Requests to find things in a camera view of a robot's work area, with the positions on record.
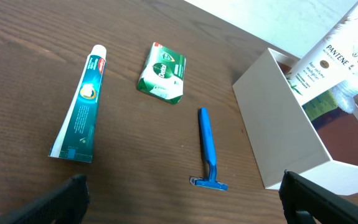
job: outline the disposable razor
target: disposable razor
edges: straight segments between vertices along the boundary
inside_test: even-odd
[[[206,108],[201,108],[199,110],[198,120],[205,159],[209,165],[209,176],[206,178],[190,177],[190,183],[198,187],[226,191],[227,185],[216,181],[217,166],[215,145],[212,135],[212,128],[210,127],[208,110]]]

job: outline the razor head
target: razor head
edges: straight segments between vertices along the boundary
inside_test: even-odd
[[[203,179],[199,177],[190,177],[190,183],[194,186],[198,187],[206,187],[215,190],[224,190],[228,189],[227,185],[220,182],[211,182],[208,179]]]

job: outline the toothpaste cap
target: toothpaste cap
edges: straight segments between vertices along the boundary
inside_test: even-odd
[[[106,48],[100,44],[94,45],[90,55],[97,55],[102,57],[105,60],[106,57]]]

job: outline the white floor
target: white floor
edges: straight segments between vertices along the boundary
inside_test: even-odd
[[[357,0],[185,0],[299,58]]]

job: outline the wooden table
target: wooden table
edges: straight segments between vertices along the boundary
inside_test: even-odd
[[[178,105],[136,90],[155,41],[187,57]],[[95,44],[108,52],[93,162],[51,159]],[[232,90],[267,47],[184,1],[0,0],[0,214],[82,173],[91,193],[84,223],[285,223]],[[189,183],[203,175],[200,107],[228,192]]]

